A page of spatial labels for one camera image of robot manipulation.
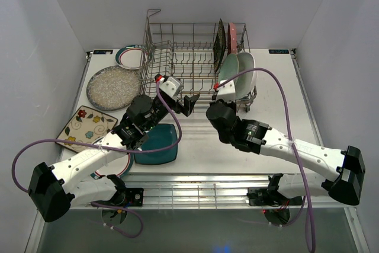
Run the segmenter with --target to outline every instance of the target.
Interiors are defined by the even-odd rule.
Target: floral square plate
[[[74,142],[93,143],[105,136],[117,124],[115,117],[104,114],[87,106],[81,106],[58,135],[58,139]],[[85,146],[71,143],[58,143],[75,152],[86,149]]]

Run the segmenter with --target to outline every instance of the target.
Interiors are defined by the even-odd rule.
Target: black sticker
[[[270,54],[279,54],[279,53],[283,53],[283,54],[289,54],[290,51],[289,50],[268,50],[268,52]]]
[[[113,50],[94,50],[94,55],[111,55]]]

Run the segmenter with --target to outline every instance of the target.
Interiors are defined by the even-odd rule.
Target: teal bowl
[[[149,138],[142,144],[142,150],[164,148],[178,140],[173,124],[158,124],[148,133]],[[178,145],[165,151],[155,153],[132,153],[135,163],[143,165],[160,165],[176,160]]]

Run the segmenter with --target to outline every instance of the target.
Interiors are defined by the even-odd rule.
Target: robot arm
[[[169,108],[178,114],[189,116],[199,95],[191,98],[185,96],[182,105],[176,97],[183,89],[181,81],[172,76],[160,75],[156,76],[156,80],[160,81],[160,94]],[[116,175],[107,175],[98,180],[83,180],[102,166],[125,155],[125,152],[110,151],[103,147],[138,149],[148,139],[149,130],[168,113],[158,96],[151,99],[147,95],[139,95],[132,101],[120,125],[96,143],[99,145],[98,149],[85,149],[50,167],[45,163],[37,165],[31,177],[28,194],[44,220],[52,222],[63,216],[70,206],[92,201],[122,204],[130,189],[127,190]]]
[[[241,120],[236,115],[233,81],[218,91],[215,102],[207,110],[207,118],[218,131],[219,139],[244,152],[274,156],[297,163],[291,147],[295,143],[304,167],[315,173],[307,174],[314,196],[329,195],[335,200],[359,204],[365,167],[361,151],[353,146],[347,150],[329,149],[302,140],[290,141],[287,136],[268,124],[256,120]],[[275,174],[268,188],[250,195],[257,205],[281,204],[288,199],[304,196],[301,175]]]

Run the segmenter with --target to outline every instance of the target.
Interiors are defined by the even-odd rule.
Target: metal wire basket
[[[144,45],[148,57],[142,57],[140,63],[140,93],[150,97],[156,96],[154,76],[175,76],[184,84],[180,100],[184,96],[200,94],[195,109],[209,107],[213,86],[217,83],[219,71],[214,70],[213,44],[217,34],[218,23],[151,23],[151,16],[160,9],[147,11],[144,31]],[[237,48],[239,51],[250,49],[246,24],[235,23],[237,30]],[[237,100],[237,107],[245,111],[256,97],[256,88],[246,97]]]

